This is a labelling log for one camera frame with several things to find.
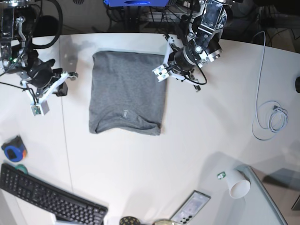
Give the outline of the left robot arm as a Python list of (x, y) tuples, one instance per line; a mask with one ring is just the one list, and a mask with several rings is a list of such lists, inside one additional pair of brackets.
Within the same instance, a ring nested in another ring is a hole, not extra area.
[(181, 20), (177, 37), (182, 46), (177, 46), (175, 39), (165, 34), (167, 47), (163, 63), (153, 69), (158, 81), (172, 77), (200, 91), (208, 80), (199, 81), (194, 72), (198, 69), (203, 75), (202, 67), (220, 57), (222, 48), (219, 41), (232, 19), (232, 6), (228, 0), (197, 0), (191, 13)]

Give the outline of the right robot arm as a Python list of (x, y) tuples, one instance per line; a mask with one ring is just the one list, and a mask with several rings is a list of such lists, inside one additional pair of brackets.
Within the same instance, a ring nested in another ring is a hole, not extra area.
[(53, 0), (51, 3), (58, 12), (57, 32), (50, 43), (36, 45), (32, 39), (42, 18), (42, 5), (36, 11), (31, 0), (0, 2), (0, 61), (4, 70), (1, 75), (19, 75), (20, 89), (29, 96), (30, 108), (35, 116), (46, 115), (49, 112), (48, 97), (51, 94), (66, 96), (66, 80), (78, 77), (76, 72), (63, 71), (62, 68), (53, 69), (55, 59), (44, 62), (38, 57), (38, 50), (52, 47), (62, 33), (62, 9), (58, 1)]

